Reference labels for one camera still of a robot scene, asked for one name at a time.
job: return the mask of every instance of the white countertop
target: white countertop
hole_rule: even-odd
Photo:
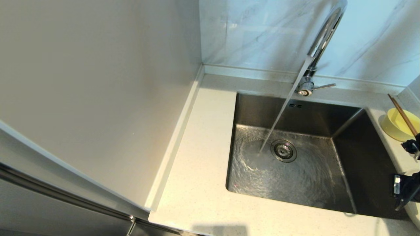
[[[236,92],[285,97],[290,88],[291,84],[275,81],[205,75],[159,206],[150,213],[149,221],[216,236],[419,235],[411,222],[308,207],[226,189]],[[379,127],[378,120],[393,106],[386,94],[331,88],[294,99],[365,108],[397,171],[420,170],[420,163],[401,148],[400,142]],[[412,218],[420,219],[419,205],[408,205]]]

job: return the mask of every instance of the wooden chopsticks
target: wooden chopsticks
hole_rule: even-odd
[[[417,131],[414,128],[413,124],[411,124],[410,120],[408,119],[407,115],[405,114],[404,110],[399,106],[398,102],[395,100],[395,98],[391,97],[391,95],[388,94],[388,97],[391,99],[392,103],[394,104],[395,108],[398,110],[402,118],[404,119],[405,123],[408,125],[408,128],[413,133],[413,136],[417,135]]]

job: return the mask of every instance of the sink drain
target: sink drain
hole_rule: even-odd
[[[282,162],[292,162],[297,157],[297,151],[293,144],[282,139],[271,143],[271,153]]]

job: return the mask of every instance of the running water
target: running water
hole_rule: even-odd
[[[273,126],[272,126],[272,127],[271,127],[271,129],[270,129],[270,132],[268,132],[267,136],[265,137],[264,142],[262,143],[262,146],[261,146],[261,149],[260,149],[260,151],[259,151],[259,152],[261,152],[261,151],[263,150],[263,148],[265,147],[265,144],[267,143],[268,138],[270,137],[271,133],[272,133],[272,132],[273,132],[273,130],[274,130],[274,127],[276,126],[276,124],[277,124],[278,120],[279,120],[279,119],[280,119],[280,117],[281,117],[281,114],[283,113],[284,109],[286,108],[287,104],[289,103],[289,100],[290,100],[291,96],[293,95],[293,92],[295,91],[295,89],[296,89],[297,85],[298,85],[298,84],[299,84],[299,82],[300,82],[300,79],[303,77],[303,74],[305,73],[306,69],[307,69],[307,68],[308,68],[308,66],[312,63],[312,61],[313,61],[313,60],[314,60],[314,57],[311,57],[311,56],[309,56],[309,55],[308,55],[308,56],[306,56],[305,62],[303,63],[303,66],[302,66],[302,68],[300,69],[299,74],[297,75],[296,81],[294,82],[294,84],[293,84],[293,86],[292,86],[292,88],[291,88],[291,90],[290,90],[289,94],[287,95],[287,97],[286,97],[286,101],[284,101],[283,106],[281,107],[281,110],[280,110],[280,112],[278,113],[278,116],[277,116],[277,118],[276,118],[276,120],[275,120],[275,122],[274,122]]]

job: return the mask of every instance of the stainless steel sink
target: stainless steel sink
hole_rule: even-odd
[[[383,218],[395,167],[361,108],[238,94],[226,187],[239,194]]]

